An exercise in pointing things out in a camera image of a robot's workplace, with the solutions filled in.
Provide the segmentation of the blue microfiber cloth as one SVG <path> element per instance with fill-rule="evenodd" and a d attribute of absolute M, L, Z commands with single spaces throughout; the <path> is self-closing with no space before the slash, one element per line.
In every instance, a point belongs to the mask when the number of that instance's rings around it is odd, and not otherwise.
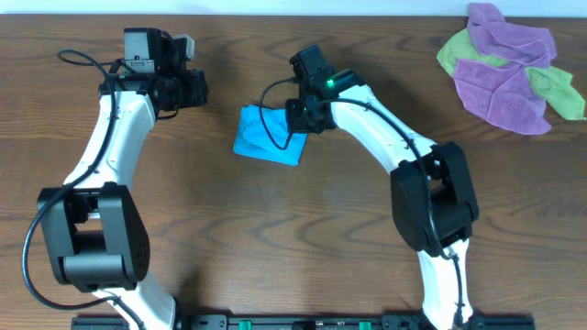
<path fill-rule="evenodd" d="M 233 151 L 240 156 L 297 166 L 307 134 L 295 133 L 288 139 L 284 109 L 263 108 L 262 114 L 265 125 L 257 105 L 241 108 Z"/>

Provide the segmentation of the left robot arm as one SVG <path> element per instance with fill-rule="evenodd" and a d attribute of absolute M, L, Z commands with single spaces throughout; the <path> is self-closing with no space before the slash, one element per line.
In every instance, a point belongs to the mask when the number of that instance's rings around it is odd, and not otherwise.
<path fill-rule="evenodd" d="M 188 69 L 194 40 L 153 27 L 124 31 L 111 64 L 86 57 L 104 76 L 100 112 L 84 154 L 61 187 L 44 188 L 31 228 L 40 227 L 56 281 L 109 303 L 128 329 L 181 329 L 175 299 L 149 270 L 150 240 L 131 197 L 143 143 L 156 122 L 205 105 L 205 74 Z"/>

